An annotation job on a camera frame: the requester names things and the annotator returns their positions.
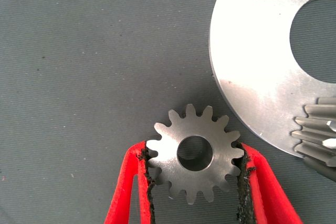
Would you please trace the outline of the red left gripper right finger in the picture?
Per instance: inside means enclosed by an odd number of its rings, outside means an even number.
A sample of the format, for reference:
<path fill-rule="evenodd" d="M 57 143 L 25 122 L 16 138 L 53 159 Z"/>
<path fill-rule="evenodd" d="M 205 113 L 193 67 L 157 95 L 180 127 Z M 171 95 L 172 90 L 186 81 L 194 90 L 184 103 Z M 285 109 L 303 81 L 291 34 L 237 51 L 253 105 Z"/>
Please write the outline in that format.
<path fill-rule="evenodd" d="M 245 143 L 237 147 L 244 151 L 235 162 L 241 170 L 237 177 L 239 223 L 302 223 L 267 159 Z"/>

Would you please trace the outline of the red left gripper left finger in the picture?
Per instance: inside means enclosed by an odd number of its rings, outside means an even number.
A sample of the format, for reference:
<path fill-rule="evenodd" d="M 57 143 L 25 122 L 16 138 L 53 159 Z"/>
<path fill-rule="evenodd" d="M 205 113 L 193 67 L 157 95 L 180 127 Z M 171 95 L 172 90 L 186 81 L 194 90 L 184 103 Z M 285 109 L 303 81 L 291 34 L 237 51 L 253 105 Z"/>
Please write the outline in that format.
<path fill-rule="evenodd" d="M 134 176 L 138 177 L 140 223 L 155 223 L 151 190 L 154 180 L 148 171 L 149 150 L 146 142 L 131 146 L 123 159 L 105 223 L 128 223 Z"/>

